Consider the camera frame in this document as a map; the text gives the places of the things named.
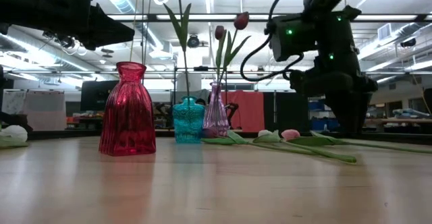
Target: ceiling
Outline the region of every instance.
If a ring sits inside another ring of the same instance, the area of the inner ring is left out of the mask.
[[[106,14],[119,14],[118,8],[111,2],[111,0],[94,0],[94,3],[99,3]],[[138,13],[166,13],[163,5],[157,5],[154,0],[130,0],[132,5],[136,7]],[[362,5],[359,9],[363,13],[388,13],[388,14],[404,14],[404,13],[430,13],[432,12],[432,0],[343,0],[335,10],[343,9],[345,5],[351,5],[356,7],[359,3]],[[192,9],[191,13],[240,13],[241,11],[249,11],[250,13],[268,13],[273,3],[273,0],[182,0],[185,4],[191,3]],[[168,0],[166,3],[174,12],[179,11],[178,0]],[[303,10],[303,0],[280,0],[279,4],[275,8],[275,13],[299,13]],[[129,27],[133,28],[132,23],[127,23]],[[215,43],[213,38],[213,30],[217,25],[223,25],[229,31],[234,31],[234,25],[231,22],[210,23],[207,22],[191,22],[189,24],[189,33],[198,35],[201,41]],[[239,31],[237,41],[246,36],[251,36],[251,39],[245,44],[243,49],[238,53],[236,58],[232,62],[231,70],[237,71],[243,58],[247,56],[252,50],[257,48],[262,42],[267,38],[263,34],[263,29],[265,28],[264,22],[251,22],[245,30]],[[352,31],[354,35],[354,41],[356,46],[359,48],[364,47],[369,44],[377,36],[377,29],[380,28],[382,23],[353,23]],[[18,30],[29,34],[36,40],[48,43],[52,47],[61,49],[53,41],[48,41],[42,36],[42,31],[34,30],[30,28],[17,27]],[[149,23],[148,29],[160,40],[171,42],[174,47],[174,51],[179,51],[178,40],[174,32],[173,26],[169,22],[155,22]],[[427,46],[430,44],[429,40],[432,39],[429,34],[429,30],[425,29],[418,35],[418,48],[421,46]],[[173,61],[170,59],[153,59],[149,53],[152,49],[147,45],[144,50],[140,46],[140,41],[142,35],[139,31],[135,31],[135,38],[132,42],[109,45],[106,49],[111,49],[114,51],[112,58],[106,59],[102,58],[103,53],[102,48],[98,48],[96,51],[87,51],[85,55],[79,55],[75,53],[76,59],[83,61],[83,64],[91,66],[93,68],[99,68],[101,70],[113,70],[115,68],[115,63],[118,61],[136,61],[142,62],[145,60],[146,65],[148,65],[151,70],[164,70],[173,69]],[[399,53],[408,53],[410,49],[400,49]],[[200,65],[203,61],[206,63],[211,62],[211,51],[209,47],[200,47],[197,49],[190,49],[191,56],[188,59],[191,61],[192,65]],[[305,55],[304,60],[298,64],[298,66],[303,68],[308,68],[313,66],[313,59],[316,56],[316,52],[308,52]],[[384,49],[372,53],[371,55],[365,57],[360,61],[363,64],[362,68],[371,67],[390,59],[396,57],[395,46],[388,46]],[[104,59],[106,63],[102,64],[100,60]],[[276,63],[272,59],[272,52],[268,47],[262,49],[248,62],[247,70],[256,70],[257,66],[263,66],[266,70],[279,70],[284,67],[287,62]],[[393,67],[398,68],[402,65],[400,63],[394,63],[386,69],[391,69]],[[147,78],[160,78],[160,75],[151,74]]]

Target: pink flower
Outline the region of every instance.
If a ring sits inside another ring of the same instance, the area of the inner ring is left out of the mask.
[[[285,140],[292,140],[300,137],[300,133],[297,130],[285,130],[282,132],[282,137]]]
[[[217,40],[223,37],[223,33],[225,32],[225,28],[223,26],[217,26],[215,30],[215,38]]]
[[[238,30],[243,30],[247,27],[248,23],[249,23],[249,13],[243,12],[237,16],[236,20],[234,21],[234,26]]]

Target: black cable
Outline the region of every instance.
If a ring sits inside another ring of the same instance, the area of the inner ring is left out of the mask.
[[[278,71],[278,72],[272,72],[271,74],[269,74],[269,75],[267,75],[267,76],[263,76],[263,77],[261,77],[261,78],[248,78],[248,77],[244,74],[244,72],[243,72],[243,69],[244,69],[244,66],[246,65],[246,62],[247,62],[247,61],[248,61],[248,60],[249,60],[253,55],[255,55],[255,54],[258,53],[261,49],[263,49],[263,48],[264,48],[268,43],[270,43],[270,40],[271,40],[271,38],[273,37],[273,33],[274,33],[274,30],[275,30],[274,23],[273,23],[273,21],[272,21],[272,17],[273,17],[273,12],[274,12],[274,10],[275,10],[275,8],[276,8],[276,5],[277,5],[278,3],[279,3],[279,0],[275,0],[275,1],[273,2],[273,4],[271,5],[271,7],[270,7],[269,19],[268,19],[268,22],[267,22],[267,27],[266,27],[266,29],[265,29],[265,34],[268,34],[269,37],[266,39],[266,41],[265,41],[262,45],[260,45],[258,48],[256,48],[256,49],[255,49],[254,51],[252,51],[251,53],[249,53],[249,54],[244,58],[244,60],[243,60],[243,62],[242,62],[242,65],[240,66],[240,75],[242,76],[243,79],[245,79],[245,80],[247,80],[247,81],[249,81],[249,82],[259,82],[259,81],[261,81],[261,80],[266,80],[266,79],[272,78],[273,76],[280,75],[280,74],[283,74],[283,78],[285,78],[286,80],[289,80],[289,77],[286,75],[286,73],[292,71],[292,69],[290,69],[290,67],[292,67],[293,65],[297,64],[298,62],[300,62],[300,61],[304,58],[304,54],[303,54],[303,53],[298,54],[298,58],[297,58],[295,61],[291,62],[289,65],[287,65],[287,66],[285,67],[285,69],[283,69],[283,70],[281,70],[281,71]]]

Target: desk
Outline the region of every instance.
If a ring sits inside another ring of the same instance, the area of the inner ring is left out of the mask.
[[[0,223],[432,219],[430,155],[355,146],[333,150],[357,157],[357,165],[347,165],[252,146],[175,145],[173,138],[158,138],[155,155],[109,157],[97,152],[98,143],[99,137],[43,140],[0,151]]]
[[[387,123],[417,123],[419,125],[432,125],[432,119],[366,119],[365,125],[376,125],[378,132],[384,132]]]

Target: glass vase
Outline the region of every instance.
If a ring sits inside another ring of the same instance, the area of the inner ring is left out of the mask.
[[[182,100],[182,104],[173,106],[175,141],[200,144],[205,107],[196,104],[196,98],[193,96],[184,96]]]
[[[119,62],[117,70],[120,82],[107,99],[99,151],[111,156],[154,153],[153,104],[141,84],[146,66]]]
[[[221,85],[211,84],[211,99],[204,117],[204,129],[210,130],[216,136],[227,136],[230,129],[227,112],[222,102]]]

